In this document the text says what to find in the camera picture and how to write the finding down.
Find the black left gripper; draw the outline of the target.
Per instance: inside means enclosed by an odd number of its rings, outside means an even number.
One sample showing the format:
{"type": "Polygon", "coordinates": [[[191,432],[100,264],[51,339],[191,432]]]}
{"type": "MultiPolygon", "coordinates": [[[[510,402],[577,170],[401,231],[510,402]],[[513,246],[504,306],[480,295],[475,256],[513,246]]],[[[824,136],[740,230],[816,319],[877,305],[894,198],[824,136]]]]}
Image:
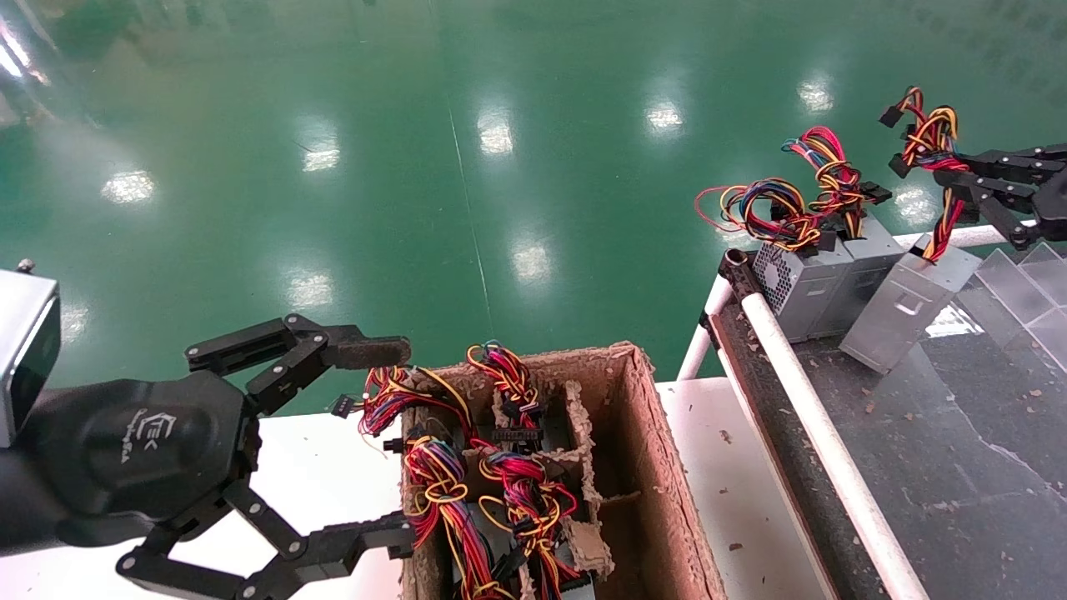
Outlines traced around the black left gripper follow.
{"type": "Polygon", "coordinates": [[[262,440],[210,372],[45,390],[22,429],[22,547],[99,548],[170,528],[184,542],[230,512],[262,440]]]}

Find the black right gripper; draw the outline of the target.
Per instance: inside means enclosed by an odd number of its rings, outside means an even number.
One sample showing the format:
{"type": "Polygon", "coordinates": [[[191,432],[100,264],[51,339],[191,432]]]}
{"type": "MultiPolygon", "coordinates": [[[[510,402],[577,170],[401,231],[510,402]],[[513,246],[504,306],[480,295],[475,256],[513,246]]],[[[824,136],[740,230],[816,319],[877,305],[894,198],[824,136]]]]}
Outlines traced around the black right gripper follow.
{"type": "Polygon", "coordinates": [[[949,171],[946,190],[957,202],[957,223],[984,219],[1014,250],[1024,251],[1041,236],[1066,240],[1066,144],[1018,151],[958,153],[972,172],[949,171]],[[1012,181],[1041,181],[1031,187],[1012,181]],[[1021,215],[1035,217],[1025,225],[1021,215]]]}

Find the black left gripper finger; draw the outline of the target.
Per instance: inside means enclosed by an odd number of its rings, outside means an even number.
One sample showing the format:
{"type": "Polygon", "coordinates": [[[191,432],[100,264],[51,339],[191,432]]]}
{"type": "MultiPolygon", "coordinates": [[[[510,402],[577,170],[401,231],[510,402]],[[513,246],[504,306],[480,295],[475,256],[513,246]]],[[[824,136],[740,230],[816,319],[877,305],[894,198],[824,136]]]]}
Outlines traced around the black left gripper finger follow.
{"type": "Polygon", "coordinates": [[[415,531],[397,510],[378,519],[316,528],[300,535],[245,481],[236,481],[211,498],[209,504],[188,510],[174,525],[153,527],[144,542],[123,555],[118,577],[138,588],[180,599],[290,599],[306,585],[346,578],[371,549],[388,550],[389,558],[414,553],[415,531]],[[170,558],[192,525],[205,524],[207,509],[239,514],[274,547],[275,554],[251,577],[170,558]]]}
{"type": "Polygon", "coordinates": [[[254,366],[264,370],[248,381],[245,395],[262,415],[278,412],[331,368],[368,372],[410,360],[405,337],[366,337],[355,323],[324,326],[291,314],[197,342],[184,351],[189,372],[225,377],[254,366]]]}

